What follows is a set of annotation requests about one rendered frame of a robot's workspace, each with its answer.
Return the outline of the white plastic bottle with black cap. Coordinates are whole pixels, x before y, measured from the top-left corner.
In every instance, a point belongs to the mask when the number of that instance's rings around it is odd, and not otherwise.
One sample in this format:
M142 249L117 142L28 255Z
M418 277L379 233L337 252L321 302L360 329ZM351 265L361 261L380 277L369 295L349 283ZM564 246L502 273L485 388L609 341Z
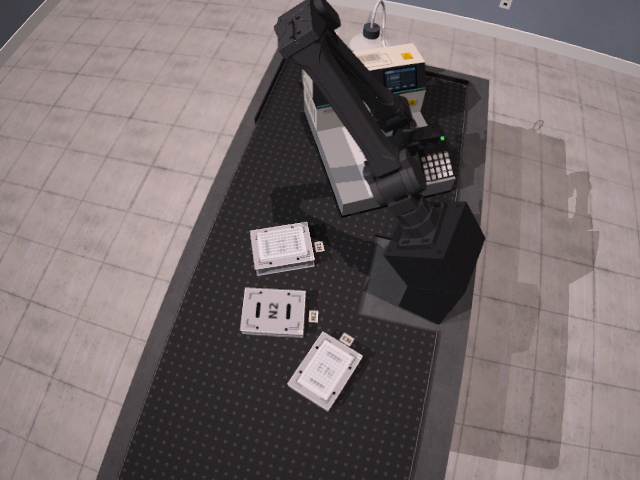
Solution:
M374 23L374 27L371 28L371 22L366 23L363 28L363 34L354 36L349 45L349 49L352 52L369 50L383 47L382 36L380 36L380 26Z

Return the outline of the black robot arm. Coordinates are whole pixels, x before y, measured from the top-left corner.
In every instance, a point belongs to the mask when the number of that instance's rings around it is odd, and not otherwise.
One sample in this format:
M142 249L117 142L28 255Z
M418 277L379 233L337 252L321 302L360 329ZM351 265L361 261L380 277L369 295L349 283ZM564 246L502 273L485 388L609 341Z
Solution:
M338 13L326 0L304 0L278 17L278 51L309 75L363 152L369 164L363 177L375 201L388 205L399 219L402 250L431 249L446 207L430 204L420 194L427 189L426 180L412 156L419 145L437 145L440 134L435 125L416 128L407 98L393 94L373 76L335 33L340 26ZM393 131L398 143L413 142L399 151L382 130Z

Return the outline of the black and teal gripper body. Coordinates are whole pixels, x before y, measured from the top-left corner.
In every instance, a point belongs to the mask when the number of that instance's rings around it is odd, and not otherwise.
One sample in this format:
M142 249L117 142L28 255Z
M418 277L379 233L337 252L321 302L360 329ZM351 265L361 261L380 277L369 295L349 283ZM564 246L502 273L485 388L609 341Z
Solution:
M393 136L392 136L392 138L391 138L391 136L387 136L387 137L388 137L389 140L391 140L391 143L398 148L399 151L405 149L407 147L407 145L411 144L412 141L413 141L412 140L410 143L407 143L407 144L401 144L401 143L398 143L398 142L394 141Z

